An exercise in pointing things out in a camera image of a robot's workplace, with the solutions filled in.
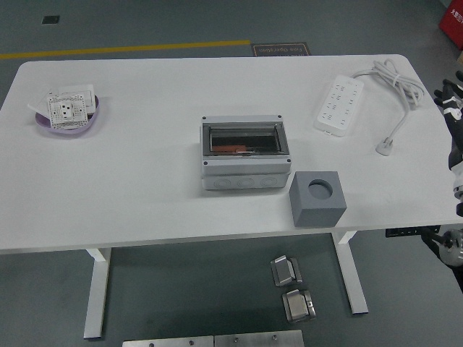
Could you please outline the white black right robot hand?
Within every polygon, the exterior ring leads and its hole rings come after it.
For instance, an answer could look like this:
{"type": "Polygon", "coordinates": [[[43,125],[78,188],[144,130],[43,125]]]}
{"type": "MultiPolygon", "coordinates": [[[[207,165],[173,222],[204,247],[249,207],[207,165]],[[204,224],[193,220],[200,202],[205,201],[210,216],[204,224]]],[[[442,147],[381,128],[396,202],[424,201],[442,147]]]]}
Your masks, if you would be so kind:
{"type": "Polygon", "coordinates": [[[462,87],[444,79],[440,90],[434,91],[434,103],[441,108],[451,135],[449,170],[454,174],[454,188],[462,185],[462,87]]]}

